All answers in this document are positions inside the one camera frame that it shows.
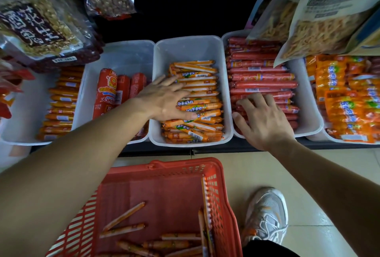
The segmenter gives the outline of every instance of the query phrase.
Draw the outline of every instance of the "hand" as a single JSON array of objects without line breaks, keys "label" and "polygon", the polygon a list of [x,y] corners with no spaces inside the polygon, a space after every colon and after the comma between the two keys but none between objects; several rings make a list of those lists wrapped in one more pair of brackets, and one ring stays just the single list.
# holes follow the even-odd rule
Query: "hand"
[{"label": "hand", "polygon": [[150,119],[166,121],[170,119],[194,120],[196,113],[176,109],[179,99],[190,94],[181,90],[183,83],[174,83],[176,77],[165,79],[165,75],[146,86],[135,98],[137,106],[148,114]]},{"label": "hand", "polygon": [[236,103],[246,111],[249,125],[238,112],[234,112],[232,117],[248,143],[255,148],[270,151],[278,142],[295,140],[292,127],[272,95],[254,93]]}]

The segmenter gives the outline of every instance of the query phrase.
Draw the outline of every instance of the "gray sneaker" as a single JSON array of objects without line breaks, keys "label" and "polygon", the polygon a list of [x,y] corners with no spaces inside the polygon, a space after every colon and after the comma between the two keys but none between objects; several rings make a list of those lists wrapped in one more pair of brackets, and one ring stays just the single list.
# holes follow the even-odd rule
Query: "gray sneaker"
[{"label": "gray sneaker", "polygon": [[261,188],[248,206],[242,246],[251,240],[270,240],[281,245],[287,228],[288,209],[283,194],[275,188]]}]

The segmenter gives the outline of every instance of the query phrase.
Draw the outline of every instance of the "translucent plastic container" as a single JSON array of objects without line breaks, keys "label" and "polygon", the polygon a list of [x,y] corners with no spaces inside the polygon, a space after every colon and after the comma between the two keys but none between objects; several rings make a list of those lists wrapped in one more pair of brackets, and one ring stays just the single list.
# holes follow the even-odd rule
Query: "translucent plastic container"
[{"label": "translucent plastic container", "polygon": [[192,144],[168,144],[161,135],[161,123],[150,120],[149,139],[158,146],[165,147],[204,147],[217,144],[224,144],[231,140],[233,136],[233,125],[231,116],[231,101],[228,89],[226,60],[221,39],[214,35],[202,35],[191,37],[170,38],[161,40],[154,47],[153,80],[167,74],[169,64],[172,62],[185,62],[192,60],[215,60],[213,67],[219,73],[218,97],[223,102],[224,118],[224,139],[219,142],[192,143]]},{"label": "translucent plastic container", "polygon": [[[141,72],[147,79],[151,79],[153,48],[154,42],[150,40],[108,43],[100,59],[86,65],[75,109],[73,130],[92,120],[100,71],[103,68],[110,68],[117,75],[129,77]],[[147,139],[148,135],[140,140],[130,141],[128,144],[144,142]]]},{"label": "translucent plastic container", "polygon": [[[223,167],[215,158],[174,162],[154,160],[149,164],[111,168],[67,229],[47,252],[52,256],[95,256],[124,253],[118,240],[142,244],[159,240],[165,233],[200,231],[198,210],[204,207],[202,177],[206,179],[207,211],[215,243],[215,256],[242,257],[239,228],[228,203]],[[120,226],[144,222],[146,228],[123,235],[99,238],[104,226],[131,207],[145,207]]]},{"label": "translucent plastic container", "polygon": [[49,88],[55,87],[57,73],[37,74],[33,81],[22,81],[23,93],[17,93],[10,108],[12,118],[5,120],[0,138],[13,145],[35,146],[51,143],[36,139],[47,110],[50,108]]},{"label": "translucent plastic container", "polygon": [[[250,30],[241,30],[229,32],[223,35],[222,41],[226,46],[230,37],[246,37]],[[291,73],[296,76],[298,87],[294,89],[294,103],[300,108],[298,113],[298,128],[294,131],[295,137],[304,137],[314,135],[323,129],[323,118],[318,111],[313,91],[307,77],[307,71],[303,59],[296,59],[287,62],[287,67]],[[239,138],[244,138],[233,128],[234,135]]]}]

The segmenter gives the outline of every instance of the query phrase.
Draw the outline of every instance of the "brown label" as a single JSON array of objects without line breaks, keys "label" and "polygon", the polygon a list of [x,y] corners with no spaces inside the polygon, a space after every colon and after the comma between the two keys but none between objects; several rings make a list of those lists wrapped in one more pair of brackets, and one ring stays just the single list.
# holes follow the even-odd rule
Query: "brown label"
[{"label": "brown label", "polygon": [[41,16],[32,4],[22,4],[0,11],[0,20],[31,47],[65,40]]}]

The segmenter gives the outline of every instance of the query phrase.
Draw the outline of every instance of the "person's right hand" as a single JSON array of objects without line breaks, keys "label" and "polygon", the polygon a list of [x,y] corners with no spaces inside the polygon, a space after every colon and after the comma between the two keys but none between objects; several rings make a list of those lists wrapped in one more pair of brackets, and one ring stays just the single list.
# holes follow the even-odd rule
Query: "person's right hand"
[{"label": "person's right hand", "polygon": [[245,119],[234,112],[232,117],[247,141],[255,148],[270,151],[278,142],[295,140],[294,132],[283,111],[276,105],[272,95],[254,93],[246,99],[236,102],[247,113],[249,125]]}]

